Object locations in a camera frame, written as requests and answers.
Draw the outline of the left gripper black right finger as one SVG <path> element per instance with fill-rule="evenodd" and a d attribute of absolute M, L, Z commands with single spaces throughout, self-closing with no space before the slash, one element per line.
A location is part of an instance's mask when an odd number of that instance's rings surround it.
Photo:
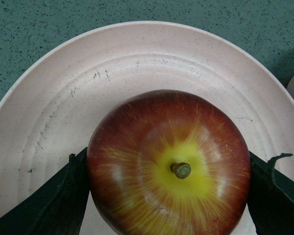
<path fill-rule="evenodd" d="M 258 235 L 294 235 L 294 181 L 275 169 L 282 153 L 268 162 L 250 153 L 248 210 Z"/>

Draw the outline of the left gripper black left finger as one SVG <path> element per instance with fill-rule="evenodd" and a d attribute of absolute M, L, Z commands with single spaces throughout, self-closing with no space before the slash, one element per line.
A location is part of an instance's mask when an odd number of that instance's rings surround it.
<path fill-rule="evenodd" d="M 89 196 L 86 149 L 0 218 L 0 235 L 77 235 Z"/>

